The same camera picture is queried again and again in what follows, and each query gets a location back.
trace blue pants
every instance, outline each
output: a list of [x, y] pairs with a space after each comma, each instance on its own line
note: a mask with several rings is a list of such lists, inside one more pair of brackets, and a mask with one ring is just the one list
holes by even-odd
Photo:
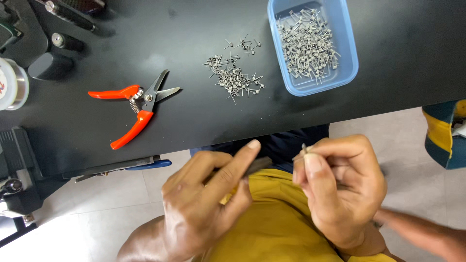
[[310, 146], [327, 137], [329, 137], [329, 124], [324, 124], [256, 138], [193, 148], [190, 150], [190, 153], [193, 156], [198, 151], [218, 151], [235, 155], [249, 141], [257, 139], [262, 145], [257, 158], [270, 157], [273, 164], [269, 168], [293, 173], [293, 161], [291, 159], [299, 153], [301, 145], [305, 143], [307, 146]]

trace wire spool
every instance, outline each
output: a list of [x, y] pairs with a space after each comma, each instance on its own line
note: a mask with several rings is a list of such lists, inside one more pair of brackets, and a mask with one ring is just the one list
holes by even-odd
[[0, 58], [0, 110], [16, 110], [29, 95], [29, 80], [23, 68], [11, 59]]

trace black table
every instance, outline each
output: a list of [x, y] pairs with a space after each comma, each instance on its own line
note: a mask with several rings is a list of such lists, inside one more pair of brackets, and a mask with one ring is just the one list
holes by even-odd
[[[27, 103], [1, 111], [0, 125], [27, 129], [46, 175], [332, 123], [466, 97], [466, 2], [348, 0], [359, 57], [349, 84], [307, 97], [287, 92], [267, 19], [267, 0], [111, 0], [94, 21], [114, 30], [102, 37], [46, 13], [33, 2], [44, 31], [88, 45], [75, 69], [57, 82], [30, 80]], [[226, 49], [248, 34], [262, 42], [255, 56]], [[263, 75], [259, 95], [226, 100], [202, 63], [240, 54], [245, 73]], [[122, 149], [110, 142], [136, 121], [127, 101], [103, 101], [87, 91], [149, 86], [164, 69], [165, 88], [182, 87], [157, 117]]]

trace black tool handle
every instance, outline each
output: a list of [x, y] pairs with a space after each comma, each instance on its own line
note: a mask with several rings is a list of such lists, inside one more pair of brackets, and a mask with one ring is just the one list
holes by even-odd
[[72, 23], [91, 32], [96, 29], [96, 26], [91, 21], [73, 12], [68, 7], [58, 4], [56, 1], [47, 1], [45, 3], [45, 8], [50, 13], [54, 14], [55, 16], [61, 18], [66, 22]]

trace fingernail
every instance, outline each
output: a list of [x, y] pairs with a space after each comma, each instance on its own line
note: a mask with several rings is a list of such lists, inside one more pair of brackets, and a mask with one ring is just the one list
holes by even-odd
[[249, 142], [247, 146], [251, 149], [258, 148], [260, 146], [260, 142], [254, 139], [251, 142]]
[[312, 174], [322, 170], [322, 164], [320, 162], [320, 156], [318, 154], [305, 154], [304, 155], [304, 166], [306, 168], [306, 173]]

